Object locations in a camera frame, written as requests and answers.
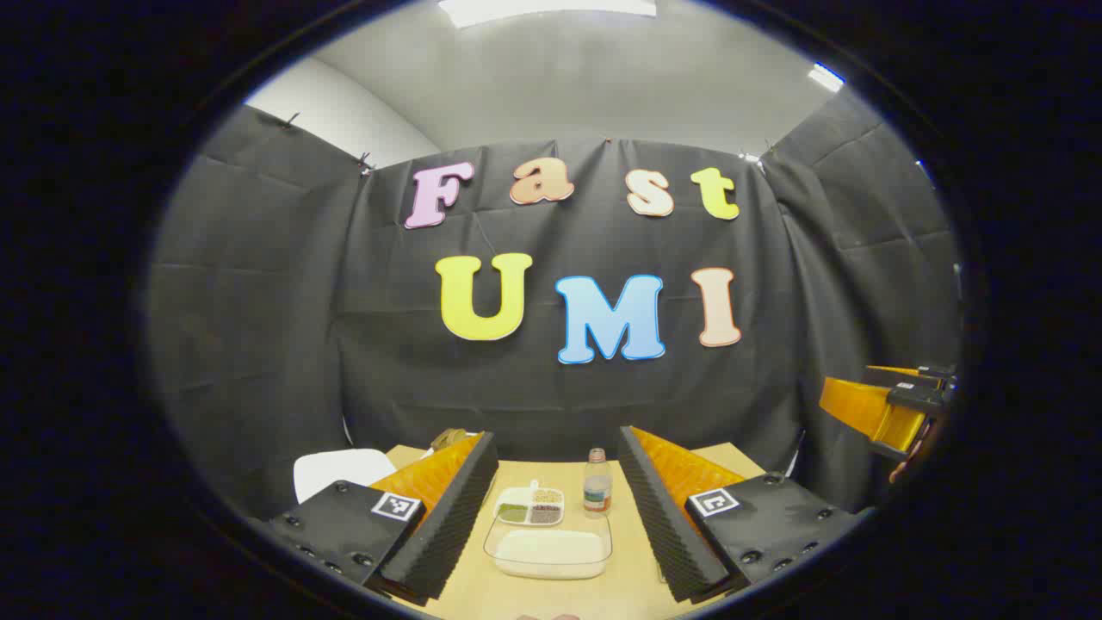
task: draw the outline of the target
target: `black foam pad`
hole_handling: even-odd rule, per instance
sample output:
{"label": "black foam pad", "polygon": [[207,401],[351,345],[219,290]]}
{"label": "black foam pad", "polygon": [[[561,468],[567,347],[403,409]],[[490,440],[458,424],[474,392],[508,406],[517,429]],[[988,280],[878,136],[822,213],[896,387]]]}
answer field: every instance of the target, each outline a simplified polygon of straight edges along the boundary
{"label": "black foam pad", "polygon": [[730,572],[673,503],[631,428],[624,426],[619,432],[620,468],[673,599],[711,591],[730,577]]}
{"label": "black foam pad", "polygon": [[419,603],[423,597],[440,598],[496,472],[494,434],[483,433],[440,503],[382,566],[382,577],[391,583],[380,584],[383,589]]}

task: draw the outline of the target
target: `green powder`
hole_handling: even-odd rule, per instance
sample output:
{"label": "green powder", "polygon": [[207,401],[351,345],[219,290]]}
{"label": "green powder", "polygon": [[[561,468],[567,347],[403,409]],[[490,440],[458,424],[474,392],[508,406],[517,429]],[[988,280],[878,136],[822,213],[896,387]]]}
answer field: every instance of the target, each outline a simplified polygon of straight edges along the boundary
{"label": "green powder", "polygon": [[510,523],[523,523],[527,514],[528,507],[519,504],[501,504],[497,509],[497,515],[501,518],[501,521],[508,521]]}

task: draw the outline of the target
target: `wooden table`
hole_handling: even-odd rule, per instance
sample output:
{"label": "wooden table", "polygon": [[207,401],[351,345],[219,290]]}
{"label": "wooden table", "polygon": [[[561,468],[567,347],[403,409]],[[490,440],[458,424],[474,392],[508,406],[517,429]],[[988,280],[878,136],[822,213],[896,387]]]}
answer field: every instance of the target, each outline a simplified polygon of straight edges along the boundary
{"label": "wooden table", "polygon": [[[765,474],[731,444],[693,453],[745,478]],[[424,450],[418,448],[396,446],[387,457],[401,469],[423,454]],[[528,487],[529,481],[536,479],[541,487],[561,489],[566,494],[568,511],[581,510],[571,503],[581,502],[585,467],[584,463],[499,461],[488,499],[440,600],[430,599],[423,608],[395,600],[444,620],[516,620],[523,614],[550,620],[560,613],[574,614],[581,620],[665,620],[711,602],[673,601],[669,588],[660,581],[658,563],[650,551],[624,471],[617,461],[609,461],[609,466],[613,508],[608,511],[608,524],[613,555],[602,575],[579,580],[528,579],[506,575],[494,565],[494,559],[483,551],[483,542],[494,523],[497,493],[507,487]]]}

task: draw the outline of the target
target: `foam letter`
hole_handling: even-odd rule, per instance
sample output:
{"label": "foam letter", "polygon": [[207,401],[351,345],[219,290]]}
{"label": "foam letter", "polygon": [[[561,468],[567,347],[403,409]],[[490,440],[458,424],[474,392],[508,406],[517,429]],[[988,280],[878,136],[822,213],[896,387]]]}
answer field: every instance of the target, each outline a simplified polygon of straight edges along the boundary
{"label": "foam letter", "polygon": [[627,204],[639,215],[665,217],[673,213],[673,198],[666,191],[670,182],[661,172],[633,170],[624,177],[627,188]]}
{"label": "foam letter", "polygon": [[501,271],[501,308],[484,318],[475,315],[471,298],[475,271],[482,260],[475,255],[450,255],[436,262],[440,273],[440,316],[449,331],[464,340],[501,340],[517,331],[525,318],[525,269],[532,265],[527,253],[499,253],[490,264]]}
{"label": "foam letter", "polygon": [[[443,198],[444,206],[455,204],[455,198],[460,195],[460,182],[455,176],[469,181],[475,175],[475,166],[469,161],[453,163],[441,167],[430,167],[413,174],[417,181],[417,193],[413,194],[413,213],[406,218],[407,228],[423,228],[435,226],[444,220],[443,209],[437,207],[437,200]],[[444,182],[440,181],[445,176],[452,176]]]}
{"label": "foam letter", "polygon": [[509,197],[517,204],[563,199],[574,193],[574,184],[566,180],[566,164],[561,159],[533,159],[518,165],[512,175],[518,181],[509,189]]}
{"label": "foam letter", "polygon": [[698,269],[691,276],[700,285],[704,303],[704,331],[700,333],[700,344],[704,347],[726,347],[738,342],[743,333],[731,318],[731,291],[727,289],[735,274],[731,269],[711,267]]}
{"label": "foam letter", "polygon": [[554,289],[566,300],[566,348],[559,352],[563,365],[587,365],[593,349],[585,333],[601,349],[605,360],[612,360],[627,331],[627,345],[620,355],[628,360],[661,358],[666,347],[658,340],[658,291],[662,279],[657,275],[631,275],[624,284],[616,308],[587,275],[573,275],[555,282]]}
{"label": "foam letter", "polygon": [[734,189],[735,182],[720,175],[719,167],[705,167],[693,172],[689,178],[700,185],[700,197],[704,202],[704,208],[713,217],[720,219],[734,219],[738,217],[738,205],[727,204],[727,195],[724,189]]}

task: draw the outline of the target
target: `sectioned tray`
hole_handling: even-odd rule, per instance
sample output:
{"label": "sectioned tray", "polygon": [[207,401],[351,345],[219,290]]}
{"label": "sectioned tray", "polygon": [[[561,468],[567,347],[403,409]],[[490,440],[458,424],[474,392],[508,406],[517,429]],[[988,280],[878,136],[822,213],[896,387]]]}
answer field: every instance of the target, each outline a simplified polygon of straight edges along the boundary
{"label": "sectioned tray", "polygon": [[562,491],[541,488],[538,480],[532,480],[528,487],[501,491],[494,504],[494,515],[512,525],[549,527],[562,523],[565,509]]}

